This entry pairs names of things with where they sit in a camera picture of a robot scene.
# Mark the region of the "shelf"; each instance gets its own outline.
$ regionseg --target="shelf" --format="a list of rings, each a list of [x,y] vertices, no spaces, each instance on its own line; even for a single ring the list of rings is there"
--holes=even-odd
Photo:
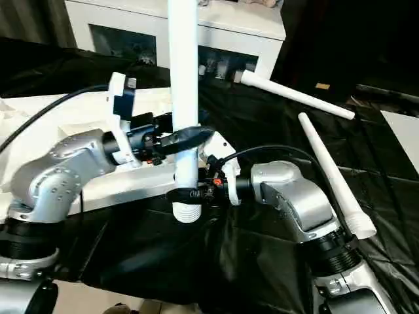
[[[70,0],[111,9],[167,18],[167,0]],[[199,25],[237,33],[285,40],[280,7],[267,8],[256,3],[211,0],[199,7]]]

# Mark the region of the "white floor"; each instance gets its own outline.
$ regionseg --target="white floor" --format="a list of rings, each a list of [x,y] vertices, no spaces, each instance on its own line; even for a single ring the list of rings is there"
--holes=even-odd
[[[82,283],[55,281],[60,293],[54,314],[102,314],[117,303],[139,310],[144,299],[88,287]]]
[[[419,173],[419,118],[381,111],[395,136]]]

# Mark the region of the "white pipe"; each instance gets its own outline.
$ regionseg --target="white pipe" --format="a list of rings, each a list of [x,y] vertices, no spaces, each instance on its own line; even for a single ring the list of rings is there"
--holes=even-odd
[[[298,92],[284,85],[276,84],[248,70],[245,70],[243,72],[241,83],[248,86],[258,87],[262,90],[266,90],[267,92],[271,92],[271,93],[298,101],[299,103],[303,103],[313,108],[323,110],[327,113],[341,116],[342,118],[345,118],[348,120],[353,119],[355,116],[355,113],[353,113],[352,111],[346,110],[344,108],[333,105],[331,103],[320,100],[318,98],[314,98],[310,95]]]
[[[173,130],[198,125],[198,5],[196,0],[168,0],[170,81]],[[197,148],[175,155],[175,186],[196,188],[198,184]],[[180,222],[194,222],[201,215],[200,205],[173,203],[173,214]]]
[[[304,129],[305,134],[313,148],[314,153],[324,170],[327,179],[333,189],[343,215],[345,216],[346,224],[350,231],[355,234],[358,239],[367,239],[376,234],[377,230],[367,214],[365,214],[359,206],[355,196],[346,183],[344,177],[336,166],[335,162],[327,151],[326,146],[321,141],[316,129],[313,127],[307,114],[300,113],[299,120]]]

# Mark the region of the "floor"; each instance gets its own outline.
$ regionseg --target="floor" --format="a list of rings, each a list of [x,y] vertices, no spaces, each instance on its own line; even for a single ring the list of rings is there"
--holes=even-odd
[[[199,314],[194,305],[167,304],[154,300],[144,300],[114,292],[88,287],[82,283],[56,281],[60,293],[53,314],[102,314],[122,303],[141,314]]]

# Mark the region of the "white cabinet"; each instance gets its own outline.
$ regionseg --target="white cabinet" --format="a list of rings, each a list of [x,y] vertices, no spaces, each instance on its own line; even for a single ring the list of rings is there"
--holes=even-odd
[[[167,0],[67,0],[77,46],[170,68]],[[280,8],[211,0],[198,9],[200,64],[216,77],[270,78],[285,40]]]

